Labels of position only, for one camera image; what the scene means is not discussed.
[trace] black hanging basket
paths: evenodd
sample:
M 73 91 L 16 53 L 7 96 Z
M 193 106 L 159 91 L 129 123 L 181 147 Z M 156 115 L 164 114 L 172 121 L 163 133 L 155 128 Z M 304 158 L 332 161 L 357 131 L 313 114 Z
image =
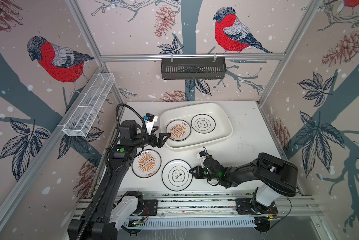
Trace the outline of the black hanging basket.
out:
M 163 58 L 162 79 L 223 79 L 225 58 Z

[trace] pine cone illustration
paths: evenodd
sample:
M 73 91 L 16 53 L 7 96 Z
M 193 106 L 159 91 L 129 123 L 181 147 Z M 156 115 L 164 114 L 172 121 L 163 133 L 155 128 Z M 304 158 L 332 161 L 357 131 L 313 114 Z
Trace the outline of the pine cone illustration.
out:
M 171 27 L 174 26 L 174 12 L 169 6 L 163 5 L 159 7 L 159 11 L 156 13 L 154 34 L 161 38 L 162 35 L 166 35 L 171 30 Z
M 0 0 L 0 31 L 11 31 L 17 24 L 22 25 L 22 15 L 19 10 L 23 8 L 13 0 Z
M 287 150 L 290 141 L 290 134 L 288 128 L 285 127 L 283 123 L 281 123 L 281 119 L 272 119 L 270 124 L 272 125 L 273 130 L 276 133 L 276 136 L 278 138 L 278 141 L 281 143 L 282 148 L 286 148 Z
M 186 102 L 190 101 L 190 97 L 180 90 L 174 90 L 174 92 L 170 93 L 165 92 L 163 98 L 160 98 L 159 100 L 161 102 Z
M 88 197 L 96 172 L 97 167 L 90 161 L 86 161 L 80 168 L 77 185 L 73 188 L 73 192 L 76 192 L 74 196 L 78 197 L 77 204 L 80 199 Z
M 353 31 L 345 35 L 322 57 L 322 65 L 328 64 L 329 67 L 341 65 L 342 62 L 348 62 L 359 51 L 359 31 Z

